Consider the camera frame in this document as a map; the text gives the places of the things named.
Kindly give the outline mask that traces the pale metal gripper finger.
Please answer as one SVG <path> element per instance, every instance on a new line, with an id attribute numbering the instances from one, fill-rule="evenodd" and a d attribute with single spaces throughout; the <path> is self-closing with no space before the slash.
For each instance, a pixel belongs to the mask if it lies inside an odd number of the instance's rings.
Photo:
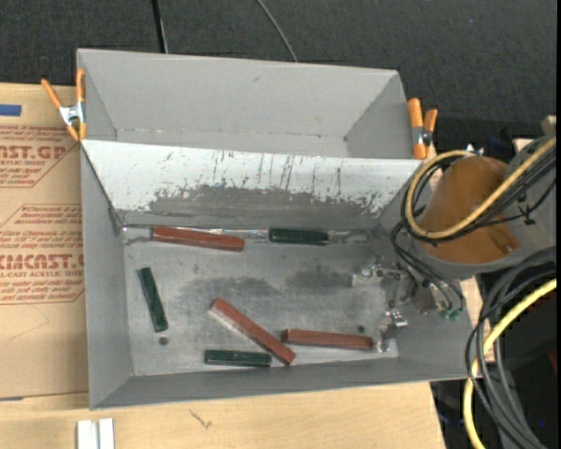
<path id="1" fill-rule="evenodd" d="M 385 269 L 380 262 L 364 264 L 352 275 L 352 288 L 379 285 L 384 277 Z"/>
<path id="2" fill-rule="evenodd" d="M 391 341 L 409 326 L 407 319 L 400 310 L 389 310 L 381 319 L 377 335 L 378 350 L 385 353 L 390 350 Z"/>

